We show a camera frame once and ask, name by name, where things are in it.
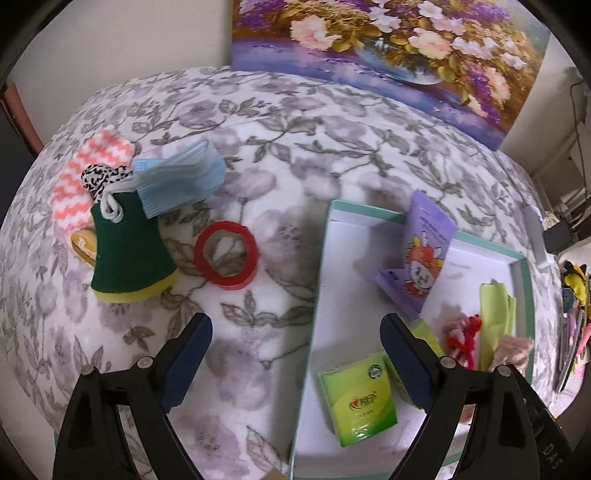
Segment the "green tissue pack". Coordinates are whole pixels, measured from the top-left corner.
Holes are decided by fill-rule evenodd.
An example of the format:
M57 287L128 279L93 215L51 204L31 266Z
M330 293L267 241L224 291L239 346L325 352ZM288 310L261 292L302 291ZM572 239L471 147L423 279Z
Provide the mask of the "green tissue pack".
M318 381L342 447L365 441L398 423L383 353L318 372Z

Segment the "pink lace white sock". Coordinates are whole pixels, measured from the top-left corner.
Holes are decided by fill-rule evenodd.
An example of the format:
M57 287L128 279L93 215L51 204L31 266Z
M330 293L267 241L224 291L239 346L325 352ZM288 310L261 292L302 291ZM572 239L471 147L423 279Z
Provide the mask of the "pink lace white sock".
M534 345L535 342L532 339L505 335L494 350L489 371L493 372L501 365L513 365L522 375L525 375Z

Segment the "green yellow sponge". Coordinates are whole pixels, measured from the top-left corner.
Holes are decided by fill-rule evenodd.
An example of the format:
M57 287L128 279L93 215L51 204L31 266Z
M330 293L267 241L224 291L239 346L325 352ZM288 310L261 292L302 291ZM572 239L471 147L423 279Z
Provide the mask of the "green yellow sponge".
M164 245L158 220L145 216L136 192L106 193L91 214L97 238L91 288L98 300L144 301L175 283L176 262Z

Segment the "yellow round tin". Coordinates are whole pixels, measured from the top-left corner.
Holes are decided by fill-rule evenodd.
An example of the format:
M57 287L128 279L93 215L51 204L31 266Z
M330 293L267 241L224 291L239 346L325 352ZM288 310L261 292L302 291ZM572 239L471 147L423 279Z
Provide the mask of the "yellow round tin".
M97 238L94 231L79 230L70 236L72 250L77 257L91 268L96 264Z

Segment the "pink white zigzag sock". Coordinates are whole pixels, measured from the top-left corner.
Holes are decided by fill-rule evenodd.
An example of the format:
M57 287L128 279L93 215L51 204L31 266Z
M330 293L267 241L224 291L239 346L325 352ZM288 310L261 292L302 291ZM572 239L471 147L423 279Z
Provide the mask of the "pink white zigzag sock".
M113 126L90 137L62 169L49 205L56 228L70 235L93 227L91 208L105 185L130 175L133 144Z

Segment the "light blue face mask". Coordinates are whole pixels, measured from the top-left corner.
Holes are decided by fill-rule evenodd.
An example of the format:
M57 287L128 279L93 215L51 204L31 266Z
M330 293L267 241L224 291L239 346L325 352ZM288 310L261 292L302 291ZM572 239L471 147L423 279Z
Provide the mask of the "light blue face mask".
M147 219L204 201L224 183L226 165L207 139L164 157L135 158L133 177Z

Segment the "black white leopard scrunchie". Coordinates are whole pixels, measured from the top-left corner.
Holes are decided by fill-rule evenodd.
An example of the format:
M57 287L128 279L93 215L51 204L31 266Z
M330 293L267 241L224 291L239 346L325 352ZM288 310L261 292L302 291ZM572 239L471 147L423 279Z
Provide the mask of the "black white leopard scrunchie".
M81 182L93 202L97 203L106 186L127 179L131 175L132 171L124 165L112 167L106 164L93 164L82 171Z

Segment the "lime green cloth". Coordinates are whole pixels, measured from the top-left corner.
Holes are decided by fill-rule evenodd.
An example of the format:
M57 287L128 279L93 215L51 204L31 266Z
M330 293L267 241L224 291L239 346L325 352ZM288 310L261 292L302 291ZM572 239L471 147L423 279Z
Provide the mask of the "lime green cloth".
M480 369L488 370L494 352L506 335L513 335L516 320L516 299L503 283L480 286Z

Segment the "red tape roll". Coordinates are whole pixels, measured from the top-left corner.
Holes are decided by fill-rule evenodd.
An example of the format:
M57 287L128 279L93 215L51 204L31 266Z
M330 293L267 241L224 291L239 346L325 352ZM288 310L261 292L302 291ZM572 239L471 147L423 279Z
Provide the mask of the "red tape roll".
M248 228L217 221L198 235L192 262L206 281L224 290L239 290L256 275L259 250Z

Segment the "purple cartoon tube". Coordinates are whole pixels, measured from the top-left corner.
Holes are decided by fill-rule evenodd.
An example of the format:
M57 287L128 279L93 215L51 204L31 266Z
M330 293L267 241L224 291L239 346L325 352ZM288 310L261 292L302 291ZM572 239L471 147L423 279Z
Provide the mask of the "purple cartoon tube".
M410 320L418 319L445 264L456 223L424 192L415 191L402 236L402 265L381 268L377 286Z

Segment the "yellow plush toy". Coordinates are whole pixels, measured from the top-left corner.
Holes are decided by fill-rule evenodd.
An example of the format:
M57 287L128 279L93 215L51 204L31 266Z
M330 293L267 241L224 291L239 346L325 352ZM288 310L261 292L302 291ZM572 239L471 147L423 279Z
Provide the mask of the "yellow plush toy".
M563 263L562 284L569 288L582 306L588 303L587 265L574 264L568 260Z

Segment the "white power strip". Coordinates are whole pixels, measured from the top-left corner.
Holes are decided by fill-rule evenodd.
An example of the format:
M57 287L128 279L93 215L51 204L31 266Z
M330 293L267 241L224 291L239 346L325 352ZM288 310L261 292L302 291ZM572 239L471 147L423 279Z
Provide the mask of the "white power strip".
M550 263L550 258L544 242L540 212L534 206L526 205L522 209L522 214L535 262L539 267L546 267Z

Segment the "black power adapter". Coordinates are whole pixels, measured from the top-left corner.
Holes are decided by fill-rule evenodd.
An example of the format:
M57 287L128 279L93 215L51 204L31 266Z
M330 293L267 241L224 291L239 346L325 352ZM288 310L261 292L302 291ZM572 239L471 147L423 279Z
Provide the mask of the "black power adapter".
M566 220L561 220L543 232L543 240L546 251L552 255L558 255L576 244L578 238L569 223Z

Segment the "floral fleece blanket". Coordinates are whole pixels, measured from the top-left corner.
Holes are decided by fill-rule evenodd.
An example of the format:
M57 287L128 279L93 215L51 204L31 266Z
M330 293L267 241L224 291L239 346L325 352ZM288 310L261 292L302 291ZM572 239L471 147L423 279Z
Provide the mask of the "floral fleece blanket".
M66 163L107 126L142 154L207 139L228 167L214 198L162 218L180 275L144 302L96 298L91 269L56 228L49 205ZM24 392L59 428L84 366L127 368L205 312L214 341L172 413L175 429L208 479L286 471L329 204L404 211L416 190L462 231L532 256L522 209L539 198L529 175L403 103L327 81L221 67L103 88L45 146L2 225L2 351ZM259 263L245 288L224 290L193 265L198 235L217 221L242 224L256 240Z

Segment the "floral painting canvas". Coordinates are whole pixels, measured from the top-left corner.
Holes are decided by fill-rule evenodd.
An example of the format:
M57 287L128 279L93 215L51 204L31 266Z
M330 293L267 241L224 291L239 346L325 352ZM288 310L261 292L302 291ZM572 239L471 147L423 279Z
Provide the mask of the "floral painting canvas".
M230 63L368 90L496 150L549 37L518 1L235 1Z

